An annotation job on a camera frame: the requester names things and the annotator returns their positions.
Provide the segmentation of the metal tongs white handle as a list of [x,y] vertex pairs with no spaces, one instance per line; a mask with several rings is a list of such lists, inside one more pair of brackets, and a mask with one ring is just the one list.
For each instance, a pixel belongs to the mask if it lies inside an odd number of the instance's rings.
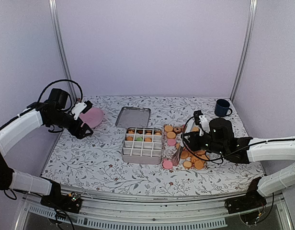
[[182,151],[184,149],[184,146],[180,145],[175,153],[173,154],[172,158],[171,158],[171,162],[172,162],[172,165],[173,166],[177,166],[179,164],[179,161],[180,161],[180,158],[181,158],[181,154],[182,154]]

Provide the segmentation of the pink round cookie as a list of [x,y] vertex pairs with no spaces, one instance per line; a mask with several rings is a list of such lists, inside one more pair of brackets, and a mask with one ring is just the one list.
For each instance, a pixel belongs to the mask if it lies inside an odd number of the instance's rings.
[[171,169],[173,167],[173,164],[170,160],[164,160],[162,166],[164,169]]

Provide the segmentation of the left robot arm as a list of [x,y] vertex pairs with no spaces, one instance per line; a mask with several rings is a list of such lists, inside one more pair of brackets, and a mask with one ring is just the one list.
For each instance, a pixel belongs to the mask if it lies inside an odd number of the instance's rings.
[[41,126],[67,129],[77,139],[93,134],[92,129],[80,119],[92,108],[90,101],[76,102],[66,109],[69,93],[52,89],[47,100],[30,104],[22,113],[0,127],[0,190],[17,190],[46,196],[55,208],[65,204],[65,197],[58,192],[59,184],[50,180],[19,172],[10,168],[4,157],[20,140]]

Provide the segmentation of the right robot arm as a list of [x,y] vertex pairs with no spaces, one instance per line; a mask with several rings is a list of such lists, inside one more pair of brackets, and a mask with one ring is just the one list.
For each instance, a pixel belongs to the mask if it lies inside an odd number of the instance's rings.
[[224,118],[208,122],[202,115],[190,118],[182,131],[182,145],[190,152],[205,150],[215,153],[226,161],[249,164],[257,161],[287,160],[293,163],[271,175],[251,182],[242,205],[252,209],[261,196],[295,185],[295,137],[280,139],[237,138],[232,123]]

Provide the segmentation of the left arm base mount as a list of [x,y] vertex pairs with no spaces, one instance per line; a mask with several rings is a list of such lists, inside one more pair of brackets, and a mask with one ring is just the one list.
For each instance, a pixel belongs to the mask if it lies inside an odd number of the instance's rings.
[[82,199],[73,195],[63,195],[60,190],[53,190],[49,195],[43,195],[40,203],[43,206],[78,214],[82,206]]

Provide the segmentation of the metal divided cookie tin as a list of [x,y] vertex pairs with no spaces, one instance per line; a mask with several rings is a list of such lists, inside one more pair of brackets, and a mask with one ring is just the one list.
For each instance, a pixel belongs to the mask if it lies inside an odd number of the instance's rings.
[[162,160],[163,132],[159,128],[129,127],[126,129],[122,159],[126,163],[158,165]]

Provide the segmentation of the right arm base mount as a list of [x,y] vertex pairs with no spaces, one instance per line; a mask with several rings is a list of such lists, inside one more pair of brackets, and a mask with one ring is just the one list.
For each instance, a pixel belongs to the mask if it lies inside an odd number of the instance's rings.
[[240,215],[240,219],[244,224],[256,225],[263,220],[262,214],[266,204],[266,199],[257,192],[247,192],[243,196],[227,199],[225,208],[229,214],[256,209],[254,212]]

